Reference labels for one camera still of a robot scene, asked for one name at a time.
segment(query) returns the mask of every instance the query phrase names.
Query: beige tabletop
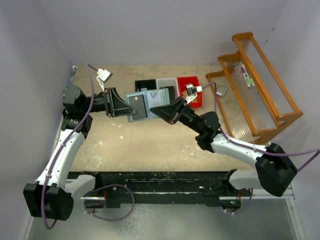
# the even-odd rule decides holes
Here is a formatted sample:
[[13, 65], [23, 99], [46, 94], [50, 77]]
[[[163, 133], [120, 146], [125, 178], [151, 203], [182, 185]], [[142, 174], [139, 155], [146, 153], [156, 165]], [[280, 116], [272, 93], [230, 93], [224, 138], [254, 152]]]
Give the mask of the beige tabletop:
[[[123, 98], [135, 91], [135, 80], [197, 76], [200, 84], [208, 83], [206, 74], [219, 71], [217, 65], [103, 65], [113, 73], [107, 82]], [[90, 82], [84, 66], [79, 66], [74, 84], [90, 96]], [[102, 91], [97, 81], [95, 92]], [[203, 91], [200, 115], [214, 110], [210, 88]], [[222, 128], [227, 131], [220, 111]], [[89, 135], [78, 151], [71, 171], [228, 171], [251, 167], [234, 158], [201, 150], [197, 133], [182, 123], [169, 125], [159, 118], [128, 122], [126, 116], [109, 118], [104, 112], [90, 114], [93, 122]]]

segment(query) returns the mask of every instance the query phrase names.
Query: wooden shelf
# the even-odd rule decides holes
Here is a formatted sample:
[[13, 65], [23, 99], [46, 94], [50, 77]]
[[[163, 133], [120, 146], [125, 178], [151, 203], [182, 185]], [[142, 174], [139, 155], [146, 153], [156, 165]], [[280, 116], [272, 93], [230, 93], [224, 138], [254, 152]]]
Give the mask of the wooden shelf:
[[[239, 104], [243, 114], [241, 117], [227, 113], [228, 106], [223, 103], [224, 99], [217, 98], [230, 134], [237, 139], [250, 139], [253, 143], [264, 144], [303, 113], [298, 109], [253, 34], [238, 33], [232, 40], [238, 51], [219, 56], [222, 71], [208, 73], [206, 78], [212, 82], [225, 77]], [[248, 88], [241, 69], [236, 67], [242, 64], [245, 65], [255, 87]]]

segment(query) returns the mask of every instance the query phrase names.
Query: gray wall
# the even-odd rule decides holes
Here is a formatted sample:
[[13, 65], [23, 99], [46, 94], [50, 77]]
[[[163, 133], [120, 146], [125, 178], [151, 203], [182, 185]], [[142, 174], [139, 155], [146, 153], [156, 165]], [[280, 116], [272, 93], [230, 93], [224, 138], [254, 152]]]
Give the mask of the gray wall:
[[28, 213], [23, 188], [44, 169], [72, 72], [36, 0], [0, 0], [0, 233], [16, 240]]
[[[291, 0], [264, 51], [303, 116], [275, 140], [287, 152], [319, 148], [320, 139], [320, 2]], [[309, 156], [292, 158], [297, 167]], [[320, 157], [299, 173], [293, 190], [308, 240], [320, 238]]]
[[288, 0], [39, 0], [74, 65], [212, 64], [253, 32], [263, 45]]

